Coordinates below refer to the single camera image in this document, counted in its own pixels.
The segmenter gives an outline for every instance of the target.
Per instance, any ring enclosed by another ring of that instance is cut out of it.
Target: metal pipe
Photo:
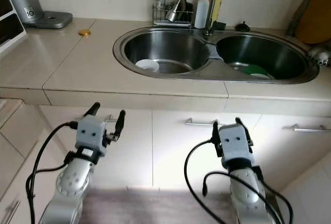
[[[295,36],[295,31],[298,28],[300,21],[302,19],[302,17],[304,16],[306,9],[308,8],[308,5],[310,3],[311,0],[304,0],[302,2],[302,4],[299,7],[299,10],[297,12],[297,14],[295,14],[292,18],[292,21],[290,23],[289,28],[286,31],[286,35],[287,36]]]
[[[165,17],[166,19],[168,19],[171,22],[173,22],[175,20],[177,8],[178,8],[180,2],[181,2],[181,0],[178,0],[177,3],[172,7],[172,9],[168,11],[168,13]],[[215,0],[211,0],[209,9],[208,9],[208,14],[207,14],[206,26],[203,31],[203,34],[206,36],[208,36],[210,34],[210,29],[212,27],[212,13],[214,10],[214,5],[215,5]]]

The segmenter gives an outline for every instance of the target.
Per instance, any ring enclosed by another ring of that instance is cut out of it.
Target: cabinet handle
[[[74,120],[77,122],[77,121],[79,121],[81,118],[75,118]],[[117,119],[115,119],[115,118],[113,117],[113,115],[110,114],[110,115],[108,115],[108,116],[104,119],[104,121],[107,122],[107,123],[115,123],[115,122],[117,122]]]
[[[300,128],[297,124],[293,126],[295,132],[331,132],[331,129],[326,129],[324,125],[320,125],[319,129],[305,129]]]
[[[193,122],[192,118],[187,119],[184,124],[190,126],[202,126],[202,127],[212,127],[213,123],[218,120],[214,120],[212,122]]]
[[[14,203],[13,207],[10,209],[9,214],[8,214],[7,218],[5,219],[5,221],[3,222],[3,224],[10,224],[10,222],[11,222],[11,220],[12,220],[12,218],[13,218],[15,212],[16,212],[16,210],[20,206],[20,203],[21,203],[20,200],[17,200]]]

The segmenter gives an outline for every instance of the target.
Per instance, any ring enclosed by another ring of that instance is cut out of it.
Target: white cabinet
[[[88,108],[40,106],[53,127],[81,117]],[[100,109],[97,116],[105,119],[112,114],[118,118],[120,109]],[[113,132],[115,123],[108,123]],[[64,129],[58,133],[67,150],[73,150],[76,132]],[[92,186],[102,189],[125,187],[152,187],[152,112],[126,110],[124,128],[119,140],[107,147],[105,157],[95,166]]]
[[[49,134],[49,130],[44,130],[37,138],[38,142],[33,150],[25,160],[22,167],[19,169],[14,180],[11,182],[9,188],[1,199],[0,202],[0,221],[3,223],[10,215],[13,205],[19,201],[20,204],[16,211],[13,213],[10,224],[29,223],[30,212],[28,201],[25,193],[25,181],[32,172],[35,158],[42,146],[44,140]],[[49,145],[40,160],[38,168],[52,168],[57,167],[63,163],[65,154],[56,140],[51,140]],[[39,173],[35,182],[34,206],[36,220],[39,220],[43,210],[48,202],[51,200],[55,189],[55,180],[59,172]]]
[[[45,123],[33,105],[21,104],[0,129],[4,137],[26,157]]]
[[[0,198],[23,160],[23,156],[0,134]]]
[[[331,118],[263,115],[254,131],[253,154],[267,183],[276,189],[302,174],[331,150],[331,132],[294,132],[300,128],[331,128]]]
[[[184,162],[189,151],[198,143],[208,140],[212,127],[188,126],[184,121],[221,124],[235,123],[240,117],[249,130],[253,130],[261,115],[203,113],[179,111],[153,111],[153,183],[160,189],[187,190],[184,179]],[[202,189],[204,175],[209,171],[224,170],[217,158],[214,145],[206,144],[191,156],[188,177],[196,190]],[[215,175],[207,181],[208,191],[229,191],[229,179]]]

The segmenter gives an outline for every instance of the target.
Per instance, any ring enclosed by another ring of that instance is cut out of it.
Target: sink basin
[[[301,48],[254,32],[222,31],[204,37],[198,29],[146,27],[119,37],[113,53],[129,70],[155,78],[295,84],[319,73]],[[143,59],[157,63],[153,68],[158,69],[138,67]],[[248,66],[261,68],[267,77],[244,73],[252,68]]]
[[[167,29],[136,34],[125,43],[124,53],[133,64],[142,59],[156,61],[156,73],[186,73],[199,69],[208,60],[208,49],[201,39]]]
[[[274,39],[237,35],[224,38],[216,45],[224,62],[236,70],[257,65],[263,68],[270,78],[288,80],[299,77],[307,69],[307,63],[301,53]]]

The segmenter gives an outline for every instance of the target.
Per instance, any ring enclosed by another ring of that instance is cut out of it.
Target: soap dispenser
[[[209,10],[209,0],[198,0],[197,10],[195,12],[195,28],[204,28],[206,26]]]

